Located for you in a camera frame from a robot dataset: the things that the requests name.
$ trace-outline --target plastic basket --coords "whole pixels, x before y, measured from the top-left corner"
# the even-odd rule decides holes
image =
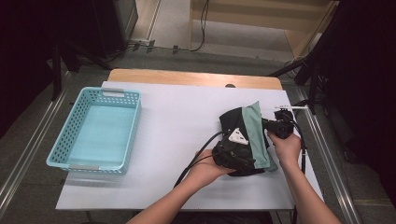
[[[86,87],[47,158],[65,171],[125,174],[141,111],[139,91]]]

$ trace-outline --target green fabric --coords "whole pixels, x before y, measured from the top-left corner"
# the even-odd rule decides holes
[[[242,108],[242,117],[247,128],[247,136],[251,147],[254,166],[256,169],[264,169],[266,172],[272,172],[277,169],[274,160],[268,153],[264,144],[264,135],[262,132],[262,112],[260,103]]]

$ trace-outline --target person's left hand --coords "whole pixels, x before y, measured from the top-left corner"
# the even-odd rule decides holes
[[[210,155],[212,155],[212,150],[205,149],[196,160],[198,161]],[[213,157],[208,157],[192,166],[185,180],[192,182],[193,185],[200,189],[215,181],[219,176],[227,175],[233,171],[232,169],[217,166]]]

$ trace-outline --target black cable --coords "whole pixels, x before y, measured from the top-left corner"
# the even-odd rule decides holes
[[[198,162],[200,162],[200,161],[203,161],[204,159],[207,159],[207,158],[209,158],[209,157],[217,156],[217,155],[219,155],[220,153],[222,153],[222,152],[219,152],[219,153],[216,153],[216,154],[212,154],[212,155],[210,155],[210,156],[205,156],[205,157],[201,158],[200,160],[196,161],[195,163],[193,163],[192,166],[196,165],[196,164],[197,164]]]
[[[107,54],[107,56],[114,56],[114,57],[111,58],[111,59],[109,59],[109,60],[107,60],[107,61],[105,61],[104,63],[111,63],[111,62],[113,62],[114,60],[116,60],[118,57],[120,57],[120,55],[121,55],[122,53],[124,53],[124,52],[126,52],[126,51],[128,51],[128,50],[134,48],[134,44],[132,44],[132,45],[129,45],[129,44],[128,44],[128,46],[131,46],[131,47],[128,47],[128,48],[126,48],[126,49],[124,49],[124,50],[121,50],[121,51],[119,51],[119,52],[116,52],[116,53]],[[94,63],[83,61],[83,64],[94,64]]]
[[[300,101],[299,103],[295,104],[295,106],[305,106],[305,105],[308,105],[308,103],[309,103],[308,100],[302,100],[302,101]],[[322,102],[321,99],[317,98],[317,99],[314,100],[314,103],[315,103],[315,104],[322,104],[323,102]],[[300,113],[300,111],[301,111],[301,110],[297,110],[296,112],[293,112],[294,117],[297,118],[297,115]]]
[[[279,221],[280,224],[282,224],[282,220],[280,219],[279,213],[278,212],[275,212],[275,213],[276,213],[276,216],[277,216],[277,220]]]
[[[85,211],[85,214],[87,215],[87,218],[90,222],[93,222],[93,218],[91,216],[91,213],[89,211]]]
[[[146,49],[169,49],[169,50],[175,50],[171,48],[166,48],[166,47],[155,47],[155,46],[147,46],[147,45],[140,45],[139,47],[143,47]],[[191,51],[189,49],[177,49],[177,51]]]
[[[291,62],[292,62],[292,61],[285,62],[285,64],[283,65],[283,67],[286,67],[286,65],[287,65],[288,63],[291,63]],[[291,76],[289,75],[289,72],[286,72],[285,74],[286,74],[286,76],[288,76],[289,78],[294,78],[294,77],[291,77]]]
[[[206,18],[207,18],[208,10],[209,10],[209,0],[206,0],[204,8],[201,13],[201,31],[202,31],[201,45],[196,49],[191,49],[190,51],[192,51],[192,52],[200,50],[205,45],[205,28],[206,28]]]
[[[215,133],[211,138],[209,138],[209,140],[207,140],[207,142],[204,144],[204,146],[195,154],[194,158],[192,159],[192,161],[190,162],[190,164],[186,167],[186,169],[184,169],[184,171],[181,173],[180,177],[178,178],[176,184],[174,185],[174,187],[176,187],[178,184],[180,184],[180,182],[183,180],[184,176],[187,174],[187,172],[190,170],[190,168],[196,164],[195,160],[199,157],[199,155],[201,155],[202,151],[204,151],[204,149],[207,147],[207,145],[209,145],[213,139],[215,139],[218,135],[222,134],[222,133],[228,133],[228,132],[218,132]]]
[[[293,213],[291,212],[291,211],[289,211],[289,219],[290,219],[290,223],[292,222],[292,220],[293,220],[293,217],[292,217],[292,215],[293,215]]]
[[[305,174],[305,155],[306,155],[306,145],[305,145],[305,140],[304,140],[304,136],[303,136],[303,132],[300,129],[300,126],[297,124],[296,121],[294,121],[293,118],[289,117],[288,115],[284,114],[283,116],[285,116],[286,118],[288,118],[290,120],[290,122],[293,124],[294,128],[296,129],[297,133],[300,135],[300,139],[301,139],[301,171],[303,172],[303,174]],[[297,207],[294,205],[294,209],[293,209],[293,218],[291,223],[292,224],[296,224],[297,223]]]

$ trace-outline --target power cord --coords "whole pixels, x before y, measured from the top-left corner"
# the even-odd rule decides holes
[[[296,129],[297,133],[300,135],[301,151],[302,151],[302,155],[301,155],[301,171],[303,172],[303,174],[305,174],[306,144],[305,144],[303,132],[301,131],[300,126],[297,124],[296,121],[294,121],[293,118],[291,118],[290,116],[288,116],[286,114],[283,114],[283,116],[285,116],[286,118],[288,118],[288,120],[290,120],[290,122],[293,124],[294,128]],[[297,223],[297,215],[298,215],[296,206],[294,206],[293,210],[294,211],[293,211],[293,217],[292,217],[291,223],[296,224]]]
[[[286,67],[288,65],[288,63],[294,63],[295,61],[299,61],[299,60],[303,60],[304,56],[296,56],[294,57],[292,60],[285,62],[284,67]],[[294,74],[294,77],[292,77],[289,72],[286,72],[286,75],[289,78],[295,78],[297,76],[297,73],[294,71],[294,69],[291,70],[291,72]]]
[[[305,105],[308,105],[308,103],[309,103],[308,100],[302,100],[302,101],[300,101],[300,102],[294,104],[293,106],[305,106]],[[320,104],[320,105],[322,105],[322,103],[323,103],[322,99],[317,98],[317,99],[314,100],[314,104]],[[300,113],[300,111],[301,111],[301,110],[296,110],[296,112],[293,112],[294,117],[297,118],[297,115]]]
[[[209,138],[209,140],[207,140],[207,142],[204,144],[204,146],[195,154],[195,156],[194,156],[194,158],[192,159],[192,161],[190,162],[190,164],[189,164],[189,165],[186,167],[186,169],[184,169],[184,171],[181,173],[181,175],[180,175],[180,177],[178,178],[176,184],[174,185],[174,188],[175,188],[178,184],[180,184],[180,182],[183,180],[184,176],[187,174],[187,172],[190,170],[190,168],[191,168],[192,166],[194,166],[196,163],[198,163],[199,161],[201,161],[201,160],[203,160],[203,159],[206,159],[206,158],[208,158],[208,157],[213,156],[213,155],[211,155],[211,156],[208,156],[208,157],[201,158],[201,159],[198,160],[198,161],[195,161],[195,160],[199,157],[199,155],[201,155],[201,153],[204,151],[204,149],[207,147],[207,145],[209,145],[209,144],[213,141],[213,139],[215,139],[215,138],[216,138],[217,136],[219,136],[220,134],[226,134],[226,133],[229,133],[229,132],[218,132],[218,133],[215,133],[212,137]]]
[[[94,221],[92,216],[91,216],[91,213],[89,211],[85,211],[85,214],[87,215],[87,218],[88,218],[89,221],[88,222],[83,222],[81,224],[106,224],[105,222]]]
[[[280,219],[279,213],[275,212],[276,216],[277,216],[277,220],[279,221],[280,224],[282,224],[282,220]]]
[[[202,31],[202,41],[201,41],[201,45],[196,48],[196,49],[192,49],[190,51],[198,51],[201,48],[203,48],[205,46],[205,28],[206,28],[206,18],[207,18],[207,11],[209,10],[209,0],[206,0],[205,5],[204,5],[204,9],[202,10],[201,13],[201,31]]]

